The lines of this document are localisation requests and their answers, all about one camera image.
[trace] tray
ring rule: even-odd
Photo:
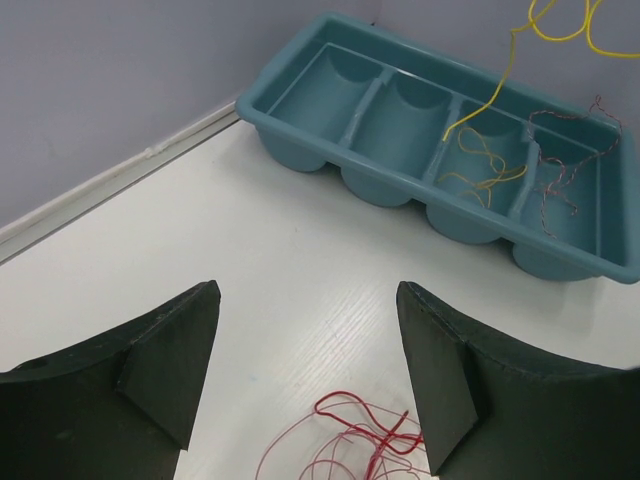
[[[507,82],[492,108],[442,141],[446,127],[482,105],[497,81],[491,73],[330,13],[272,59],[236,110],[281,164],[300,172],[335,164],[347,187],[375,205],[418,200],[427,206],[431,225],[460,242],[504,238],[513,244],[516,264],[532,275],[640,280],[640,182],[630,132],[620,136],[617,124],[604,116],[530,120],[542,110],[585,112]],[[521,177],[496,183],[490,202],[468,194],[469,185],[459,177],[446,175],[456,172],[473,182],[495,177],[488,157],[465,151],[479,146],[458,142],[460,128],[474,129],[479,136],[465,133],[477,137],[470,143],[484,139],[509,169],[526,166]],[[542,208],[543,186],[561,167],[539,161],[541,150],[545,157],[562,158],[571,171],[614,144],[606,157],[585,164],[563,195],[547,195]]]

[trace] white baseboard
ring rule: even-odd
[[[0,264],[238,120],[234,103],[0,229]]]

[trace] gray wall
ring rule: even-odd
[[[0,4],[0,228],[233,100],[316,14],[379,0]]]
[[[527,23],[530,0],[383,0],[379,25],[464,61],[503,72],[509,29]],[[546,5],[548,0],[539,2]],[[582,24],[583,0],[562,0],[541,21],[549,35],[566,35]],[[640,52],[638,0],[604,2],[594,16],[596,45]],[[511,78],[588,107],[596,94],[640,142],[640,60],[596,55],[584,37],[551,44],[533,33],[518,35]]]

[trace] table surface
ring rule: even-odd
[[[239,122],[0,267],[0,371],[209,279],[220,323],[178,480],[254,478],[267,444],[335,389],[413,411],[402,280],[554,353],[640,364],[637,287],[535,279],[504,246],[437,234],[421,205],[364,203],[335,168],[287,170]],[[327,428],[302,427],[260,478],[298,478]]]

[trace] black plastic part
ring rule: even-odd
[[[0,374],[0,478],[170,480],[187,449],[220,291],[161,307]]]
[[[640,479],[640,369],[545,352],[413,283],[397,303],[433,475]]]

